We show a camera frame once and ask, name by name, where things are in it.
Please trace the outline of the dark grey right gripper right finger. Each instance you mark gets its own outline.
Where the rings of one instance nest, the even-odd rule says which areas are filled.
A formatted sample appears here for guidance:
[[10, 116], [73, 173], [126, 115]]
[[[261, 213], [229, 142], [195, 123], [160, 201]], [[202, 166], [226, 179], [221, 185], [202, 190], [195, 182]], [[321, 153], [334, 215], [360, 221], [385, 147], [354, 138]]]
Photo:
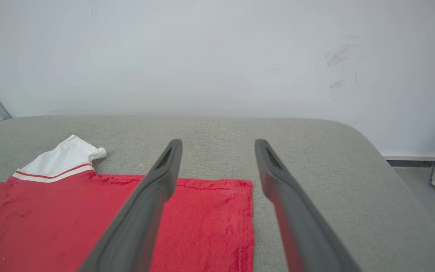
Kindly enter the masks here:
[[255, 141], [261, 188], [273, 203], [289, 272], [361, 272], [268, 141]]

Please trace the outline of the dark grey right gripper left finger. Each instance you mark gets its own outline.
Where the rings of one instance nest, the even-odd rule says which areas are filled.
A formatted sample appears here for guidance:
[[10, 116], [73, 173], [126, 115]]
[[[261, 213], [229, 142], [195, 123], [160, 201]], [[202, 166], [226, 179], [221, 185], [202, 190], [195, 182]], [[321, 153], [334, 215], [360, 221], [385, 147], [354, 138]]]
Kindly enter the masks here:
[[139, 182], [78, 272], [150, 272], [165, 203], [176, 190], [182, 141], [173, 139]]

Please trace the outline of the red white basketball jersey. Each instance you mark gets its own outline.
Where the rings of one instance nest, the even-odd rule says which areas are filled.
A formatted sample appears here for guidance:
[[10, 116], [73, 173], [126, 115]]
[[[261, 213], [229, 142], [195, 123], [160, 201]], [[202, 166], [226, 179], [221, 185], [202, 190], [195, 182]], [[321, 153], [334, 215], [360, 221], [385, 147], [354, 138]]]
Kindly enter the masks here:
[[[99, 175], [106, 157], [71, 135], [0, 182], [0, 272], [76, 272], [144, 178]], [[253, 272], [253, 185], [178, 179], [150, 272]]]

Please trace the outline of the white baseboard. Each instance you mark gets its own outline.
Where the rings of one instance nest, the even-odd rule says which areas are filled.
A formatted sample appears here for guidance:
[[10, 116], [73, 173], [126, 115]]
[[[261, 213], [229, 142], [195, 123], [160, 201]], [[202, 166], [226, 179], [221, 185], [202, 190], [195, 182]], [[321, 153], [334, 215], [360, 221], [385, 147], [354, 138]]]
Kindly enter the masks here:
[[409, 154], [409, 153], [380, 153], [388, 161], [430, 161], [435, 162], [435, 153]]

